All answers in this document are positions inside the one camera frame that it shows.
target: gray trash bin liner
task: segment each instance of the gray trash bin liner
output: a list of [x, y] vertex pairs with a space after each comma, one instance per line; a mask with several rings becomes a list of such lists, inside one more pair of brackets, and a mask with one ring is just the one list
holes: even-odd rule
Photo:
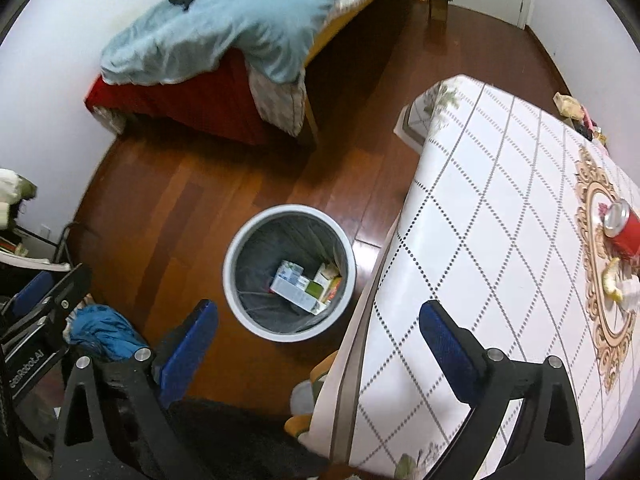
[[[314, 316], [269, 292], [282, 260], [302, 266], [309, 279], [323, 263], [340, 269], [343, 279], [325, 311]], [[337, 233], [318, 218], [292, 212], [268, 220], [245, 242], [236, 261], [236, 288], [242, 306], [257, 324], [291, 334], [308, 330], [331, 314], [344, 294], [347, 272], [347, 254]]]

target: floor plank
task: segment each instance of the floor plank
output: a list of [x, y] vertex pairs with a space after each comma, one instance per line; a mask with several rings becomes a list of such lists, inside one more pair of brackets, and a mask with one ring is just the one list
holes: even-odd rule
[[[421, 4], [376, 0], [318, 55], [306, 73], [321, 128], [313, 153], [281, 132], [249, 148], [139, 120], [98, 168], [77, 215], [87, 230], [72, 239], [78, 261], [94, 270], [97, 299], [151, 344], [199, 299], [219, 307], [218, 334], [191, 394], [286, 414], [291, 388], [338, 348], [348, 323], [346, 313], [322, 336], [290, 345], [240, 325], [225, 301], [222, 265], [251, 216], [279, 203], [329, 213], [353, 240], [360, 290], [418, 162], [392, 133], [404, 104], [466, 73], [554, 111], [559, 83], [525, 31], [457, 7], [444, 34], [425, 24]], [[337, 471], [332, 479], [348, 476]]]

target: blue clothing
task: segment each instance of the blue clothing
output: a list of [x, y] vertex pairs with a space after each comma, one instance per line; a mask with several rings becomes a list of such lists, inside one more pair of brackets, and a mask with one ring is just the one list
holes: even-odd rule
[[102, 52], [108, 84], [174, 84], [218, 66], [231, 47], [275, 83], [292, 82], [336, 0], [164, 0]]
[[109, 361], [128, 359], [139, 348], [148, 346], [124, 316], [110, 306], [98, 304], [76, 310], [69, 342], [88, 348]]

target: red bed sheet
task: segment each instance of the red bed sheet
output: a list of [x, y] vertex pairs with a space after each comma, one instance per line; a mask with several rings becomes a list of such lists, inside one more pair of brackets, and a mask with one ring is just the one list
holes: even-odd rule
[[205, 72], [173, 85], [108, 85], [101, 76], [84, 100], [123, 112], [170, 117], [196, 130], [246, 144], [264, 144], [266, 133], [254, 98], [244, 56], [228, 50], [213, 72]]

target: red can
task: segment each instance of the red can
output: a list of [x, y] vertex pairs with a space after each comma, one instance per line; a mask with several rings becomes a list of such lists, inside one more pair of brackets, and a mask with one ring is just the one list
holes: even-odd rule
[[640, 220], [626, 200], [620, 199], [611, 204], [603, 221], [604, 234], [623, 256], [640, 256]]

